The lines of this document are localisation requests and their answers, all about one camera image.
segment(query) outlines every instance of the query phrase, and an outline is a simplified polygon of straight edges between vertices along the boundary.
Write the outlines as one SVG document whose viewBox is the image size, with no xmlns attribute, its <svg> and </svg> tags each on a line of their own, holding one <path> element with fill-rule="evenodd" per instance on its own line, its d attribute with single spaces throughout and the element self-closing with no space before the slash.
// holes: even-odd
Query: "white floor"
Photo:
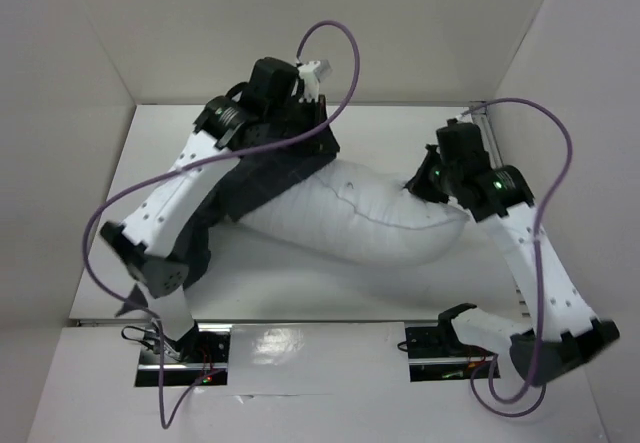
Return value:
<svg viewBox="0 0 640 443">
<path fill-rule="evenodd" d="M 139 106 L 110 194 L 166 171 L 200 110 L 200 106 Z M 461 110 L 350 107 L 333 125 L 342 147 L 339 157 L 409 178 L 424 158 L 425 145 L 435 143 L 435 130 Z M 233 164 L 221 163 L 220 171 Z M 121 220 L 147 193 L 116 204 L 105 218 Z M 472 222 L 443 258 L 402 270 L 350 265 L 233 227 L 214 228 L 211 238 L 211 269 L 187 292 L 199 319 L 425 320 L 463 302 L 504 316 L 520 314 L 506 264 Z M 99 238 L 91 260 L 110 287 L 121 294 L 129 292 L 132 280 Z M 111 319 L 118 307 L 84 274 L 70 316 Z"/>
<path fill-rule="evenodd" d="M 582 369 L 511 421 L 483 409 L 468 382 L 410 383 L 402 334 L 400 323 L 238 327 L 229 385 L 196 390 L 164 431 L 157 390 L 133 387 L 138 346 L 118 328 L 68 328 L 29 443 L 607 441 Z M 508 394 L 519 382 L 501 371 Z M 169 410 L 182 391 L 166 391 Z"/>
</svg>

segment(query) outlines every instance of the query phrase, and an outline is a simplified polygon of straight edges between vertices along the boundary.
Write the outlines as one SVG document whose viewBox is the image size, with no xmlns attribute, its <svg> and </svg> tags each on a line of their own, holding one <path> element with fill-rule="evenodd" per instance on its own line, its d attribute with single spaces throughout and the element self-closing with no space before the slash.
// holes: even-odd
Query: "white enclosure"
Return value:
<svg viewBox="0 0 640 443">
<path fill-rule="evenodd" d="M 187 295 L 197 318 L 380 323 L 238 327 L 229 385 L 198 390 L 168 432 L 156 390 L 133 387 L 138 350 L 119 338 L 118 304 L 82 271 L 88 216 L 168 168 L 203 103 L 258 58 L 291 60 L 326 18 L 349 26 L 362 53 L 358 105 L 333 127 L 342 158 L 411 176 L 446 118 L 493 97 L 544 104 L 572 133 L 573 169 L 545 225 L 622 336 L 554 382 L 525 423 L 486 413 L 468 382 L 409 384 L 395 348 L 398 322 L 465 301 L 521 316 L 506 265 L 473 223 L 442 259 L 398 272 L 221 228 L 218 275 Z M 639 39 L 640 0 L 0 0 L 0 440 L 640 441 Z M 305 52 L 330 59 L 323 91 L 339 101 L 352 68 L 343 36 L 323 29 Z M 541 195 L 564 157 L 557 130 L 528 108 L 494 107 L 489 118 L 503 161 Z M 257 257 L 236 271 L 243 252 Z M 92 259 L 128 291 L 99 239 Z M 88 326 L 65 328 L 78 320 Z M 243 366 L 242 351 L 269 331 L 303 340 L 299 359 Z"/>
</svg>

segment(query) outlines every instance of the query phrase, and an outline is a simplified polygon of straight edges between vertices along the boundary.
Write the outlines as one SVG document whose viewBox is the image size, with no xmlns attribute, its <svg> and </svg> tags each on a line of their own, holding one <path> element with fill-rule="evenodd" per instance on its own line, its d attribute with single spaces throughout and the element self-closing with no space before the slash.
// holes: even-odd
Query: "white fabric cushion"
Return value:
<svg viewBox="0 0 640 443">
<path fill-rule="evenodd" d="M 422 201 L 403 185 L 366 166 L 335 160 L 240 224 L 357 263 L 428 263 L 451 248 L 469 217 Z"/>
</svg>

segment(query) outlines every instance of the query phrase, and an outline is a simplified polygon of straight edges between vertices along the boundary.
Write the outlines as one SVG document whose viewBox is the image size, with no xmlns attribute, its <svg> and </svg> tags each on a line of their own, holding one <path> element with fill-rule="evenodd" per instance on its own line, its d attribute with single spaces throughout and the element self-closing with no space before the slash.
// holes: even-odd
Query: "wire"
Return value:
<svg viewBox="0 0 640 443">
<path fill-rule="evenodd" d="M 537 286 L 538 298 L 537 298 L 537 305 L 536 305 L 537 306 L 536 308 L 537 322 L 536 322 L 535 340 L 533 344 L 533 354 L 531 356 L 531 362 L 529 364 L 529 371 L 527 372 L 527 377 L 525 378 L 524 384 L 515 395 L 509 398 L 503 398 L 497 394 L 495 390 L 495 386 L 493 384 L 493 376 L 494 376 L 495 368 L 498 361 L 497 356 L 493 359 L 493 361 L 491 362 L 491 366 L 489 367 L 489 391 L 491 392 L 491 396 L 493 396 L 493 398 L 500 403 L 513 404 L 520 401 L 524 397 L 524 395 L 529 391 L 531 386 L 533 386 L 533 380 L 535 379 L 536 373 L 538 372 L 540 350 L 542 349 L 542 331 L 544 329 L 544 274 L 543 274 L 543 266 L 542 266 L 542 250 L 540 248 L 540 240 L 538 238 L 538 235 L 540 234 L 540 227 L 542 226 L 542 218 L 547 210 L 549 201 L 551 201 L 551 198 L 555 195 L 556 191 L 558 190 L 558 188 L 564 181 L 565 177 L 567 176 L 567 173 L 569 172 L 569 167 L 571 166 L 571 161 L 573 160 L 573 141 L 571 140 L 571 135 L 569 134 L 569 130 L 567 130 L 567 127 L 560 121 L 560 119 L 556 115 L 554 115 L 551 111 L 546 109 L 544 106 L 524 98 L 498 98 L 496 100 L 487 101 L 481 105 L 478 105 L 474 108 L 470 108 L 467 111 L 464 111 L 463 113 L 460 114 L 460 118 L 466 115 L 470 115 L 471 113 L 474 113 L 478 110 L 487 108 L 488 106 L 496 105 L 499 103 L 518 103 L 521 105 L 530 106 L 531 108 L 534 108 L 539 112 L 543 113 L 549 119 L 551 119 L 551 121 L 553 121 L 556 124 L 556 126 L 562 133 L 562 136 L 564 137 L 566 147 L 567 147 L 567 156 L 565 158 L 562 169 L 560 170 L 560 173 L 554 180 L 553 184 L 551 185 L 547 193 L 542 197 L 542 200 L 540 201 L 540 205 L 538 205 L 538 210 L 536 211 L 536 216 L 533 220 L 533 251 L 534 251 L 534 259 L 535 259 L 535 267 L 536 267 L 536 286 Z M 471 389 L 475 397 L 480 402 L 480 404 L 482 404 L 482 406 L 487 408 L 492 413 L 495 413 L 500 416 L 517 418 L 520 416 L 526 416 L 533 413 L 540 406 L 540 404 L 542 404 L 542 400 L 544 399 L 544 395 L 546 393 L 546 385 L 543 385 L 542 391 L 540 392 L 540 396 L 538 397 L 538 401 L 536 401 L 536 403 L 528 410 L 522 411 L 520 413 L 510 414 L 510 413 L 504 413 L 494 408 L 491 408 L 478 395 L 475 388 L 474 379 L 475 379 L 475 375 L 477 374 L 480 368 L 482 368 L 482 366 L 479 366 L 478 368 L 476 368 L 476 370 L 471 375 Z"/>
<path fill-rule="evenodd" d="M 127 333 L 126 333 L 127 330 L 139 331 L 144 336 L 143 336 L 142 339 L 132 338 L 130 336 L 127 336 Z M 122 337 L 123 340 L 133 341 L 134 343 L 139 343 L 140 345 L 144 346 L 147 350 L 149 350 L 151 352 L 153 352 L 154 346 L 151 343 L 149 343 L 148 341 L 146 341 L 145 338 L 149 338 L 149 339 L 151 339 L 153 341 L 158 341 L 158 337 L 156 336 L 156 334 L 154 332 L 146 330 L 144 328 L 140 328 L 138 326 L 132 326 L 132 325 L 127 325 L 127 326 L 123 327 L 122 331 L 120 331 L 120 336 Z"/>
<path fill-rule="evenodd" d="M 147 307 L 144 307 L 144 306 L 136 303 L 135 301 L 129 300 L 128 298 L 116 293 L 115 291 L 110 289 L 107 285 L 105 285 L 102 282 L 102 280 L 100 280 L 100 278 L 98 277 L 98 275 L 94 271 L 94 268 L 91 265 L 91 262 L 89 261 L 89 251 L 90 251 L 91 235 L 92 235 L 92 232 L 93 232 L 93 228 L 97 224 L 97 222 L 99 221 L 100 216 L 104 213 L 104 211 L 107 208 L 109 208 L 111 205 L 113 205 L 117 201 L 121 200 L 122 198 L 124 198 L 124 197 L 126 197 L 126 196 L 128 196 L 128 195 L 130 195 L 132 193 L 135 193 L 138 190 L 141 190 L 141 189 L 146 188 L 148 186 L 155 185 L 156 183 L 160 183 L 161 181 L 170 180 L 171 178 L 174 178 L 174 177 L 176 177 L 178 175 L 181 175 L 185 171 L 190 171 L 190 170 L 193 170 L 194 168 L 199 168 L 201 166 L 205 166 L 205 165 L 214 163 L 216 161 L 227 160 L 229 158 L 238 158 L 240 156 L 255 155 L 255 154 L 258 154 L 258 153 L 265 153 L 265 152 L 268 152 L 268 151 L 274 151 L 274 150 L 278 150 L 278 149 L 281 149 L 281 148 L 285 148 L 287 146 L 291 146 L 291 145 L 294 145 L 296 143 L 300 143 L 301 141 L 304 141 L 304 140 L 306 140 L 308 138 L 311 138 L 311 137 L 317 135 L 318 133 L 324 131 L 331 123 L 333 123 L 340 116 L 340 114 L 347 107 L 347 105 L 351 101 L 351 98 L 353 97 L 354 92 L 356 91 L 356 87 L 358 85 L 358 79 L 360 77 L 360 50 L 358 49 L 358 43 L 356 42 L 356 39 L 353 36 L 353 34 L 351 33 L 351 31 L 349 30 L 349 28 L 347 28 L 345 25 L 343 25 L 342 23 L 339 23 L 337 21 L 324 20 L 324 21 L 320 21 L 320 22 L 316 23 L 311 28 L 309 28 L 309 30 L 307 30 L 307 32 L 302 37 L 302 41 L 300 42 L 300 45 L 298 46 L 298 50 L 296 52 L 296 58 L 299 59 L 300 56 L 302 55 L 302 50 L 304 49 L 304 45 L 307 42 L 307 40 L 309 39 L 309 37 L 317 29 L 322 28 L 324 26 L 332 26 L 332 27 L 338 28 L 339 30 L 341 30 L 345 34 L 345 36 L 348 38 L 349 42 L 351 43 L 351 48 L 353 50 L 353 58 L 354 58 L 354 69 L 353 69 L 353 78 L 351 79 L 351 86 L 349 87 L 349 90 L 347 91 L 347 94 L 345 95 L 345 97 L 342 100 L 342 102 L 340 103 L 340 105 L 338 105 L 338 108 L 333 112 L 333 114 L 331 116 L 329 116 L 326 119 L 326 121 L 324 121 L 320 125 L 316 126 L 315 128 L 313 128 L 313 129 L 311 129 L 309 131 L 306 131 L 305 133 L 302 133 L 300 135 L 294 136 L 292 138 L 288 138 L 286 140 L 281 140 L 281 141 L 277 141 L 277 142 L 274 142 L 274 143 L 269 143 L 269 144 L 266 144 L 266 145 L 253 147 L 253 148 L 246 148 L 246 149 L 243 149 L 243 150 L 232 151 L 232 152 L 229 152 L 229 153 L 224 153 L 224 154 L 212 156 L 210 158 L 204 158 L 202 160 L 195 161 L 193 163 L 185 165 L 179 171 L 178 170 L 170 171 L 168 173 L 164 173 L 162 175 L 158 175 L 158 176 L 155 176 L 153 178 L 149 178 L 148 180 L 141 181 L 140 183 L 137 183 L 137 184 L 135 184 L 135 185 L 133 185 L 133 186 L 131 186 L 129 188 L 126 188 L 126 189 L 120 191 L 119 193 L 115 194 L 114 196 L 109 198 L 107 201 L 105 201 L 102 205 L 100 205 L 95 210 L 95 212 L 89 217 L 89 221 L 87 222 L 87 225 L 85 226 L 84 233 L 82 235 L 82 260 L 83 260 L 84 266 L 85 266 L 85 268 L 87 270 L 87 274 L 91 277 L 91 279 L 98 286 L 98 288 L 100 288 L 102 291 L 104 291 L 107 295 L 111 296 L 112 298 L 115 298 L 116 300 L 118 300 L 118 301 L 120 301 L 122 303 L 126 303 L 126 304 L 130 305 L 133 309 L 141 310 L 141 311 L 145 312 L 146 314 L 148 314 L 152 318 L 152 320 L 155 320 L 155 323 L 157 325 L 158 338 L 160 340 L 160 349 L 161 349 L 161 351 L 160 351 L 160 370 L 158 371 L 158 407 L 160 409 L 160 424 L 162 425 L 162 428 L 164 428 L 165 430 L 168 429 L 171 426 L 171 423 L 173 422 L 173 419 L 175 418 L 176 412 L 178 411 L 178 408 L 180 407 L 180 404 L 182 403 L 182 401 L 186 398 L 186 396 L 194 388 L 196 388 L 198 385 L 200 385 L 202 383 L 203 379 L 202 378 L 198 378 L 196 381 L 194 381 L 191 384 L 191 386 L 189 386 L 189 388 L 187 388 L 184 391 L 184 393 L 182 393 L 180 398 L 178 398 L 178 402 L 176 403 L 175 407 L 173 408 L 173 410 L 171 412 L 171 415 L 169 416 L 169 419 L 167 420 L 166 414 L 165 414 L 165 407 L 164 407 L 164 355 L 165 355 L 164 344 L 165 344 L 165 336 L 164 336 L 164 331 L 163 331 L 163 326 L 162 326 L 162 320 L 160 318 L 160 315 L 158 315 L 153 310 L 151 310 L 151 309 L 149 309 Z M 219 372 L 219 370 L 214 370 L 212 372 L 209 372 L 208 374 L 204 375 L 204 378 L 207 378 L 209 376 L 213 376 L 214 374 L 216 374 L 218 372 Z"/>
<path fill-rule="evenodd" d="M 480 361 L 472 361 L 473 350 L 482 352 L 482 359 Z M 482 366 L 487 361 L 487 351 L 479 346 L 467 346 L 467 371 L 475 368 L 476 366 Z"/>
<path fill-rule="evenodd" d="M 200 370 L 200 378 L 204 376 L 204 372 L 207 371 L 207 354 L 204 352 L 202 347 L 198 348 L 200 353 L 202 353 L 202 370 Z"/>
</svg>

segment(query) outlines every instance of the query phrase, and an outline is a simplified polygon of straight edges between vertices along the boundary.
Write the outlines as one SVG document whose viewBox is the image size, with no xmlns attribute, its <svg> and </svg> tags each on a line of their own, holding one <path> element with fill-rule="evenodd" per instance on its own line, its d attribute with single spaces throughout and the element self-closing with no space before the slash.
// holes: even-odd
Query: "red wire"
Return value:
<svg viewBox="0 0 640 443">
<path fill-rule="evenodd" d="M 202 353 L 202 371 L 200 372 L 200 378 L 202 378 L 204 376 L 204 372 L 207 370 L 207 354 L 202 348 L 198 348 L 198 350 Z"/>
<path fill-rule="evenodd" d="M 471 358 L 472 358 L 471 350 L 472 349 L 475 349 L 475 350 L 478 350 L 478 351 L 482 352 L 482 359 L 480 361 L 471 361 Z M 472 368 L 475 368 L 476 366 L 482 365 L 484 362 L 487 361 L 487 355 L 488 355 L 487 351 L 484 348 L 480 348 L 479 346 L 473 346 L 473 347 L 472 346 L 468 346 L 467 347 L 467 354 L 469 355 L 468 356 L 468 358 L 469 358 L 469 366 L 467 366 L 467 370 L 470 370 Z"/>
</svg>

